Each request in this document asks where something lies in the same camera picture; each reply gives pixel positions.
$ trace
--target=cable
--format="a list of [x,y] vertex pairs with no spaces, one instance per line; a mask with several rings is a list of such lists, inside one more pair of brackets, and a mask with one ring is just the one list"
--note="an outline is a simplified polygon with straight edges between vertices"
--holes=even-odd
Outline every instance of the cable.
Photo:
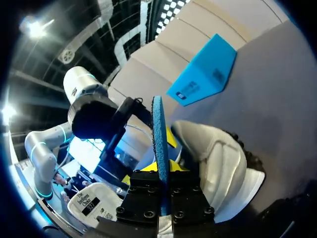
[[[67,141],[71,141],[73,138],[75,137],[74,134],[71,135],[71,137],[67,140]],[[65,155],[65,158],[63,159],[63,161],[59,164],[58,168],[55,170],[55,174],[58,172],[58,170],[65,164],[67,158],[69,156],[69,145],[68,145],[68,148],[67,148],[67,153]],[[53,183],[51,182],[51,188],[52,188],[52,191],[53,193],[61,200],[61,197],[56,193],[55,189],[53,188]]]
[[137,100],[140,100],[141,103],[143,103],[143,98],[137,98]]
[[135,126],[135,125],[130,125],[130,124],[127,124],[127,126],[129,126],[129,127],[132,127],[132,128],[135,128],[135,129],[137,129],[137,130],[139,130],[139,131],[141,131],[141,132],[143,132],[149,139],[150,139],[150,141],[151,141],[151,144],[153,143],[153,141],[152,141],[152,137],[146,132],[146,131],[144,131],[144,130],[142,130],[142,129],[140,129],[140,128],[138,128],[137,126]]
[[[69,138],[69,140],[71,141],[74,137],[75,137],[74,134],[72,134],[72,136]],[[55,170],[56,172],[58,172],[58,170],[65,164],[65,162],[66,162],[68,156],[69,156],[69,145],[68,145],[68,147],[67,147],[67,153],[66,153],[66,155],[65,155],[65,158],[64,158],[64,160],[59,164],[58,168]]]

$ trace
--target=ceiling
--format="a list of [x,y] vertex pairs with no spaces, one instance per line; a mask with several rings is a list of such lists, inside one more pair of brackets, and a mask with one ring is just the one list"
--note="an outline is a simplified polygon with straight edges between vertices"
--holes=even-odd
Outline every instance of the ceiling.
[[[110,84],[122,60],[153,40],[162,2],[58,0],[21,21],[8,79],[8,101],[17,112],[10,130],[19,160],[27,158],[24,139],[28,132],[67,121],[65,73],[79,65],[101,83]],[[27,26],[32,20],[45,26],[45,34],[31,35]],[[133,29],[138,29],[136,34],[131,34]],[[125,34],[129,38],[123,52],[115,52]],[[69,52],[73,57],[66,57]]]

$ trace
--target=ceiling light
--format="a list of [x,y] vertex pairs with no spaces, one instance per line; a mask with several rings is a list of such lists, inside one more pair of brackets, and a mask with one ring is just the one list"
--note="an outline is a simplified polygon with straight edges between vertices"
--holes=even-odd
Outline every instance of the ceiling light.
[[46,32],[43,30],[43,28],[41,27],[38,21],[31,23],[29,25],[29,29],[30,29],[29,35],[31,38],[40,38],[46,35]]
[[172,1],[172,2],[170,3],[170,7],[171,7],[171,8],[175,8],[175,7],[176,7],[176,2]]
[[2,109],[2,116],[3,116],[3,122],[5,124],[8,124],[10,121],[10,118],[14,115],[16,115],[16,110],[10,106],[10,105],[6,105],[3,109]]
[[174,13],[178,14],[180,12],[180,10],[178,8],[175,8]]
[[183,2],[183,1],[178,1],[178,3],[177,3],[179,6],[184,6],[185,5],[185,3]]
[[44,31],[45,28],[47,28],[49,25],[51,25],[55,20],[51,20],[44,25],[40,25],[38,21],[34,21],[32,23],[28,24],[29,28],[29,35],[31,38],[40,38],[46,35],[46,32]]

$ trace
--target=black bracket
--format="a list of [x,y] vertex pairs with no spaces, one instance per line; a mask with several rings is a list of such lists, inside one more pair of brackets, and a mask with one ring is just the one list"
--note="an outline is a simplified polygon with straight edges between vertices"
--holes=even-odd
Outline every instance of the black bracket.
[[214,237],[214,209],[200,188],[199,176],[191,171],[175,171],[169,177],[174,237]]

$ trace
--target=label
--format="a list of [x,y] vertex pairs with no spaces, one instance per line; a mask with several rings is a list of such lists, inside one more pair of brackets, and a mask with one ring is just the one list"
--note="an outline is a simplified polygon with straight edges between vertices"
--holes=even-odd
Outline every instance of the label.
[[94,200],[92,200],[81,212],[87,216],[91,211],[97,206],[97,204],[100,202],[100,200],[95,197]]
[[114,219],[114,216],[103,207],[104,204],[92,192],[90,193],[79,192],[78,194],[76,194],[76,199],[73,202],[73,204],[86,217],[92,212],[92,217],[94,219],[97,219],[98,216],[101,216],[110,220]]
[[97,196],[94,193],[79,192],[76,194],[76,200],[73,203],[80,211],[83,211],[89,203],[91,203]]
[[191,81],[187,85],[185,85],[181,89],[181,91],[177,92],[176,96],[182,100],[185,100],[190,95],[192,95],[193,93],[196,93],[199,90],[200,90],[200,86],[195,81]]

